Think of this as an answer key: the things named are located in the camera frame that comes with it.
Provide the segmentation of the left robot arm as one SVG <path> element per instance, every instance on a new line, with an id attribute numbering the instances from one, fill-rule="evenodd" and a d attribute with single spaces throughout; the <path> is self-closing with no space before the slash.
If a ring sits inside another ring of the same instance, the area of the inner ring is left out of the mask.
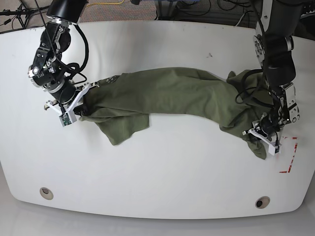
<path id="1" fill-rule="evenodd" d="M 250 1 L 257 18 L 253 40 L 261 69 L 243 76 L 241 93 L 243 101 L 252 100 L 270 111 L 254 121 L 252 128 L 243 134 L 251 134 L 265 142 L 272 154 L 279 152 L 283 127 L 300 118 L 293 84 L 296 69 L 292 59 L 292 36 L 305 4 L 304 0 L 264 0 L 261 10 L 257 10 L 254 1 Z"/>

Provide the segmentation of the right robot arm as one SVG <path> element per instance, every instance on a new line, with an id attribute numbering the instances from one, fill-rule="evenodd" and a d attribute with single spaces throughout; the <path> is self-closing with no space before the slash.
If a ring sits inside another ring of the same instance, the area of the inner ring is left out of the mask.
<path id="1" fill-rule="evenodd" d="M 28 71 L 28 77 L 33 85 L 44 89 L 55 98 L 62 115 L 69 106 L 80 100 L 81 90 L 72 79 L 76 75 L 83 75 L 82 71 L 89 59 L 88 41 L 78 26 L 87 4 L 86 0 L 52 1 L 47 12 L 50 21 L 44 23 L 40 45 Z M 84 42 L 85 57 L 82 65 L 62 62 L 62 54 L 71 43 L 70 25 L 74 25 Z"/>

